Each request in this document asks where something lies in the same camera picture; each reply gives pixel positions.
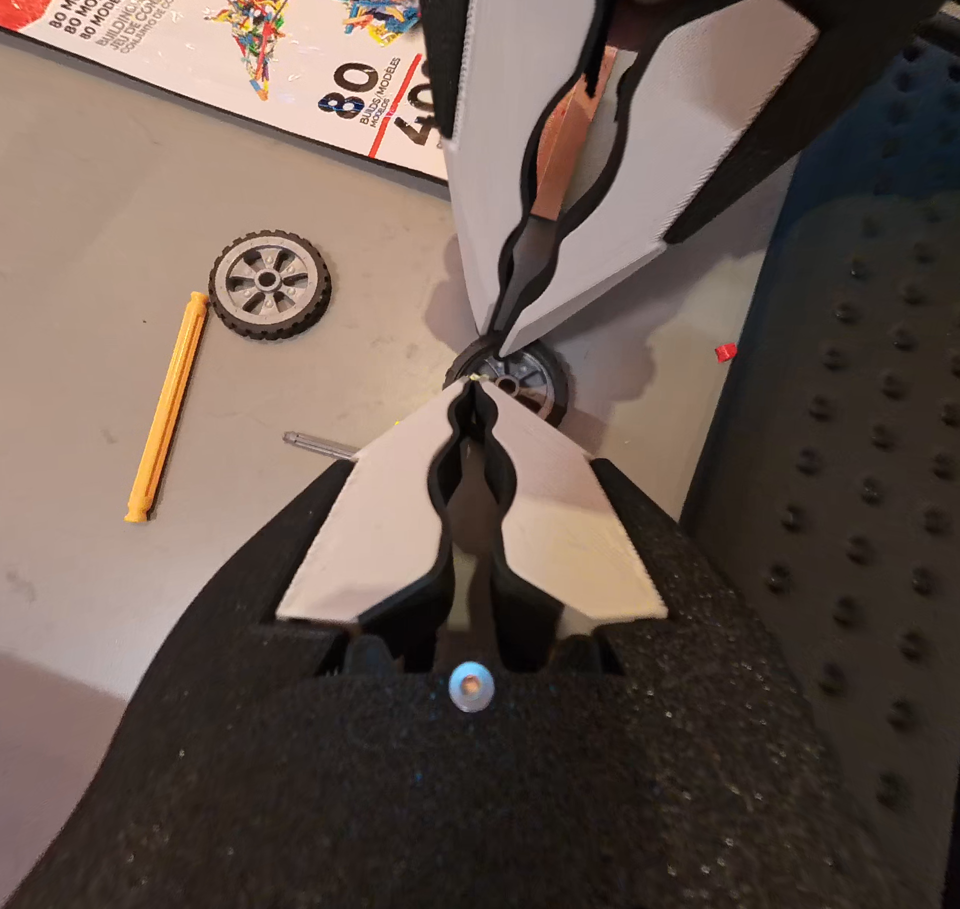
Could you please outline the grey rod with yellow connector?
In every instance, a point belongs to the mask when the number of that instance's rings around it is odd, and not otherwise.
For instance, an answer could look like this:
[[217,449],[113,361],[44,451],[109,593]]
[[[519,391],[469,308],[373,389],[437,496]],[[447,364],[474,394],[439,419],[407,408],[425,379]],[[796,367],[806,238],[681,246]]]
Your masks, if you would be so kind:
[[350,461],[354,459],[359,452],[355,447],[296,431],[284,432],[282,434],[282,441],[288,446],[311,452],[331,460]]

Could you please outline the long orange rod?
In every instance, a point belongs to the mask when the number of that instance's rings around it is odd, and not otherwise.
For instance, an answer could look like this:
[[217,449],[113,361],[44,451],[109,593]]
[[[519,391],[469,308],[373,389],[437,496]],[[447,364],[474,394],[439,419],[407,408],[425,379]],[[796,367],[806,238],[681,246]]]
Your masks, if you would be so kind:
[[184,404],[207,321],[209,297],[193,291],[184,309],[174,351],[126,505],[124,520],[149,520]]

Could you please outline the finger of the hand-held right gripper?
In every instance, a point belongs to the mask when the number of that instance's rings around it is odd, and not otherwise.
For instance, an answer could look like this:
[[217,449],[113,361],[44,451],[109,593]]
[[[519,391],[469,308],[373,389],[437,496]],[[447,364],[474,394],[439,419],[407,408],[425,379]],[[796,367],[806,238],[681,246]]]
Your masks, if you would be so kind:
[[603,58],[616,2],[468,0],[443,155],[466,293],[482,335],[507,303],[546,122]]
[[519,351],[666,250],[666,232],[808,53],[819,30],[784,0],[742,0],[670,31],[629,102],[617,174],[558,243],[545,291],[501,353]]

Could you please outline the black perforated pad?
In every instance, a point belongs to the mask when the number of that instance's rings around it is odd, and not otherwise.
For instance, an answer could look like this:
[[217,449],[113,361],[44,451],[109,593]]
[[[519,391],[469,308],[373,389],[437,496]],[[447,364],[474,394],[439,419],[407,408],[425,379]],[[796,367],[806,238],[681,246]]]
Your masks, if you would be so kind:
[[958,41],[948,0],[798,159],[683,510],[900,907],[958,907]]

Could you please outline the grey toy wheel black tire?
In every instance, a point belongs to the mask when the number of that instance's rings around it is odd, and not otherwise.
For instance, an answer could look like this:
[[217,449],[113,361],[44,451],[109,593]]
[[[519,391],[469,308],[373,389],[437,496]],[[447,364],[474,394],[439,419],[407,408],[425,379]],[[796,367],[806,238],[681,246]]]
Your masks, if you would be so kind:
[[442,387],[462,377],[486,380],[540,419],[559,427],[570,402],[568,369],[562,358],[542,340],[499,356],[501,339],[489,334],[475,339],[451,363]]
[[237,335],[258,341],[294,338],[326,314],[332,278],[308,240],[282,230],[248,233],[228,245],[210,270],[210,306]]

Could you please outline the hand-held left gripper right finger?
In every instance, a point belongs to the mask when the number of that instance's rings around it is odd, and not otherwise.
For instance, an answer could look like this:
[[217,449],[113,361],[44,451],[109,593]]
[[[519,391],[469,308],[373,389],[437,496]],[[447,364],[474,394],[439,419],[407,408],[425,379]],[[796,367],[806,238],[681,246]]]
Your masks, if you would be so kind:
[[665,620],[588,453],[495,383],[478,385],[484,477],[498,512],[490,604],[509,670],[542,670],[568,639]]

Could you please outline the K'nex building set booklet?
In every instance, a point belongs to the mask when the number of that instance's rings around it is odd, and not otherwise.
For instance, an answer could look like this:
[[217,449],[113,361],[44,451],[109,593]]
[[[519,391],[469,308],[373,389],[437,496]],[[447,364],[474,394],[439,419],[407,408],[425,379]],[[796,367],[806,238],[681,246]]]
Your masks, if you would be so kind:
[[2,30],[444,183],[420,0],[1,0]]

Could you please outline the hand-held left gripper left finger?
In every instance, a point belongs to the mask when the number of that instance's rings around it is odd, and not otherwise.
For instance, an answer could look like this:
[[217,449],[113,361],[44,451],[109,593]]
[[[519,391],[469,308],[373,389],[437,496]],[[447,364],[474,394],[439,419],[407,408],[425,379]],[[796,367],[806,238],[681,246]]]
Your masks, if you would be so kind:
[[279,601],[279,622],[374,637],[431,671],[455,595],[450,502],[474,422],[453,383],[362,448]]

